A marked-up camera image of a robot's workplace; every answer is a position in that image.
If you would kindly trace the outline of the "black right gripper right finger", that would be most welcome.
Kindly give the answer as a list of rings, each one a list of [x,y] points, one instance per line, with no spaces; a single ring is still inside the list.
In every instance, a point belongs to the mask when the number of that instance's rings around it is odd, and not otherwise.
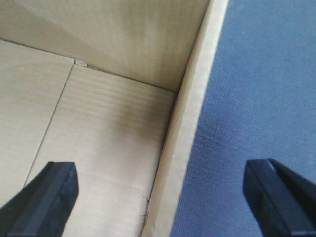
[[[316,185],[275,159],[249,159],[243,194],[265,237],[316,235]]]

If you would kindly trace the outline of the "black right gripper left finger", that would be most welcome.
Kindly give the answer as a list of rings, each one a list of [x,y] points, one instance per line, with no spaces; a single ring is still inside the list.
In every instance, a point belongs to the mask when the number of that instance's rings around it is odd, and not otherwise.
[[[48,162],[0,209],[2,237],[60,237],[79,194],[74,162]]]

